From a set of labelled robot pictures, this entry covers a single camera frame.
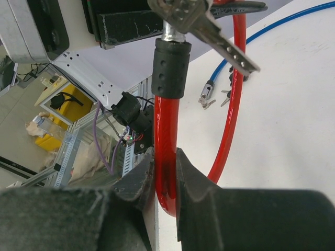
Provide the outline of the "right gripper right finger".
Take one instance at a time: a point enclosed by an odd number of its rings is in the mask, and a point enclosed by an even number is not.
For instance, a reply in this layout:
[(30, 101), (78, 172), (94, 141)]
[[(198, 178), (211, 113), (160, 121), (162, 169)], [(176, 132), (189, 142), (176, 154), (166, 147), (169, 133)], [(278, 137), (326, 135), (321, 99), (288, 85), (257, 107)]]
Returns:
[(313, 190), (226, 189), (176, 152), (182, 250), (334, 250), (334, 205)]

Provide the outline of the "red cable lock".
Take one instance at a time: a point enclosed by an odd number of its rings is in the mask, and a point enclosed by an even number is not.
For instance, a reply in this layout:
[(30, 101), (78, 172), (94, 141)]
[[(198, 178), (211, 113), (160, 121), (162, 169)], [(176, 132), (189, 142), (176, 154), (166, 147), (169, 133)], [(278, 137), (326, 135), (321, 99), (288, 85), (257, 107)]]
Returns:
[[(233, 15), (234, 43), (245, 53), (246, 14)], [(178, 112), (184, 96), (189, 67), (191, 44), (185, 35), (164, 21), (163, 35), (155, 42), (152, 93), (154, 103), (154, 168), (155, 190), (162, 209), (176, 216), (176, 150)], [(209, 179), (217, 182), (228, 158), (235, 132), (243, 77), (234, 68), (233, 99), (227, 115), (226, 127)]]

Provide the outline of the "red cable lock keys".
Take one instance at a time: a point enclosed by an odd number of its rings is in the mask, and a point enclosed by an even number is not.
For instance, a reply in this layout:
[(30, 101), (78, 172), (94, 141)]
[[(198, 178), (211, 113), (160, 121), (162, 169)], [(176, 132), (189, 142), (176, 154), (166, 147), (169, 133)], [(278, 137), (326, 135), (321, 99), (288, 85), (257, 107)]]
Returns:
[(221, 33), (209, 8), (213, 1), (148, 1), (149, 7), (178, 32), (190, 32), (199, 40), (210, 45), (242, 75), (260, 71), (239, 47)]

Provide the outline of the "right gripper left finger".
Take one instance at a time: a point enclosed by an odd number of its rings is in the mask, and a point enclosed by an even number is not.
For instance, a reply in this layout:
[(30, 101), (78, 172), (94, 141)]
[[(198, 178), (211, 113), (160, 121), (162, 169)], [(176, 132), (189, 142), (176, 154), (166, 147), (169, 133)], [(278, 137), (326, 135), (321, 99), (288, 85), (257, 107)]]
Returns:
[(109, 187), (1, 191), (1, 250), (154, 250), (153, 148)]

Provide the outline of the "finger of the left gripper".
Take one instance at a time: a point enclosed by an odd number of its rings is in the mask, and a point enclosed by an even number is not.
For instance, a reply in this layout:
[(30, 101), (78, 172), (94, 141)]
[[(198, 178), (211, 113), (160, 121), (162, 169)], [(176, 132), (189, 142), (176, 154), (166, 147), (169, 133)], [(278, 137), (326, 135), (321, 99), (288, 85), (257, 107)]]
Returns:
[(213, 1), (206, 15), (213, 18), (221, 18), (238, 14), (259, 13), (267, 9), (266, 3), (258, 1)]
[(82, 1), (87, 28), (96, 42), (105, 47), (139, 41), (162, 34), (163, 20), (147, 1)]

